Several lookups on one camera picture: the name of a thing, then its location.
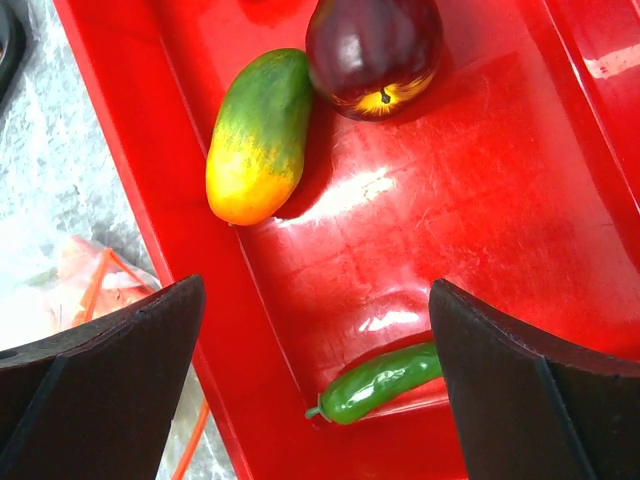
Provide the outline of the watermelon slice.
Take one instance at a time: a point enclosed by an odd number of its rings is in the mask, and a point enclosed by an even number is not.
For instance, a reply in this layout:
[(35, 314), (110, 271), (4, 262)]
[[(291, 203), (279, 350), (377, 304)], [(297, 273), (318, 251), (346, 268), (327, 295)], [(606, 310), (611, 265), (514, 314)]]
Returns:
[(59, 255), (51, 306), (63, 329), (129, 306), (158, 289), (157, 280), (111, 248), (71, 235)]

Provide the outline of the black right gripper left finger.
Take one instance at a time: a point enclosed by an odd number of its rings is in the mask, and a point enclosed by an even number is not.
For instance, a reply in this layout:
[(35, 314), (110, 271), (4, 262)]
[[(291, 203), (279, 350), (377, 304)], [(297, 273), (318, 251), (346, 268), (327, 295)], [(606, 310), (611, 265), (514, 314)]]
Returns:
[(2, 351), (2, 478), (155, 478), (205, 302), (192, 275)]

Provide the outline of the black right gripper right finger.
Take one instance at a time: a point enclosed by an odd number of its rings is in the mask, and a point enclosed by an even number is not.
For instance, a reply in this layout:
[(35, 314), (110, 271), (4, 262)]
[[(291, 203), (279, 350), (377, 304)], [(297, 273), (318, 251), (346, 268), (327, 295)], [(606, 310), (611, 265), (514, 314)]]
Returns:
[(639, 365), (438, 279), (431, 327), (472, 479), (636, 479)]

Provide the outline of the clear zip top bag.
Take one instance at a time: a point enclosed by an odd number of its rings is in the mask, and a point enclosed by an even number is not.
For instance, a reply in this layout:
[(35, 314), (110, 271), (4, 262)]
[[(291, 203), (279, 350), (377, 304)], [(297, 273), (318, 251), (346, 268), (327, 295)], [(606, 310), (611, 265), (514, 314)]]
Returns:
[(155, 288), (75, 236), (1, 298), (1, 475), (152, 479), (204, 314), (198, 275)]

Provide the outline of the dark red apple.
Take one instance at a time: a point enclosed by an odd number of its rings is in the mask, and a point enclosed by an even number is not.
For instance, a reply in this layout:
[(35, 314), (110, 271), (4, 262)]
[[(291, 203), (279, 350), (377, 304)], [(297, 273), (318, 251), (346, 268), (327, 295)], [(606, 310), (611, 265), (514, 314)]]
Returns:
[(320, 1), (305, 50), (311, 81), (341, 115), (381, 121), (429, 86), (443, 51), (434, 1)]

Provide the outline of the green orange mango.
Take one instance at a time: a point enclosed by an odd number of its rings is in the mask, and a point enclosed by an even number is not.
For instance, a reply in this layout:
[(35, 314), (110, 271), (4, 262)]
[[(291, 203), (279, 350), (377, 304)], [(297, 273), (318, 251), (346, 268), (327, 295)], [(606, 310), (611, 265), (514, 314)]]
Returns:
[(299, 49), (268, 51), (235, 77), (220, 105), (206, 160), (212, 212), (240, 226), (272, 216), (305, 165), (314, 90)]

